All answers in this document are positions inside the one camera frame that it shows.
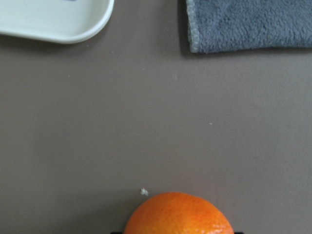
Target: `white speck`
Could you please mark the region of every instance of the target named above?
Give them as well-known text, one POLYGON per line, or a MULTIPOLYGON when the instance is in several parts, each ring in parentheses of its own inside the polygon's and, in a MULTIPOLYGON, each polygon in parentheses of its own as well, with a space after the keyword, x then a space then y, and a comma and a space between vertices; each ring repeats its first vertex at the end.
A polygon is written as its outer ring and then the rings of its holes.
POLYGON ((144 188, 141 188, 141 192, 140 192, 141 195, 145 195, 145 196, 148 196, 148 191, 144 188))

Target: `gray surface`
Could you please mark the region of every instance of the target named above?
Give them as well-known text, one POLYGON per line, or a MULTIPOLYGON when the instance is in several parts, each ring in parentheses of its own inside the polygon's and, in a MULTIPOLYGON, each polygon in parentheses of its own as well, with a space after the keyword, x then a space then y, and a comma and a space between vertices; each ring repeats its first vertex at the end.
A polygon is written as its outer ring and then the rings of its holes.
POLYGON ((312 233, 312 50, 195 56, 185 26, 177 1, 117 0, 77 45, 0 37, 1 234, 121 231, 141 187, 312 233))

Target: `white plate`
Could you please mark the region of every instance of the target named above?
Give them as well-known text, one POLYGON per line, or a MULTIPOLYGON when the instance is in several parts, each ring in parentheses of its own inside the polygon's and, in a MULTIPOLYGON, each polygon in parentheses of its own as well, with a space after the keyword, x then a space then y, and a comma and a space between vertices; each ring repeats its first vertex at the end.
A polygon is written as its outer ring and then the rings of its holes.
POLYGON ((0 0, 0 34, 63 44, 97 34, 114 0, 0 0))

